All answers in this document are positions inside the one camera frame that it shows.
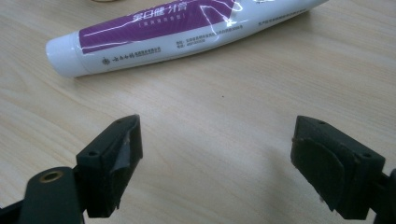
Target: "toothpaste cap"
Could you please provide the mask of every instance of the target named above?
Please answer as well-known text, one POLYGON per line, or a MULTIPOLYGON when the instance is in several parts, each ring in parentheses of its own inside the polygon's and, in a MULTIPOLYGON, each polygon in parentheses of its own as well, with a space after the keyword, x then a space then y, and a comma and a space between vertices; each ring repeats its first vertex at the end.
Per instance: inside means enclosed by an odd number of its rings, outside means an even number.
POLYGON ((52 39, 46 46, 49 62, 63 77, 79 77, 90 73, 78 58, 77 49, 73 43, 74 34, 52 39))

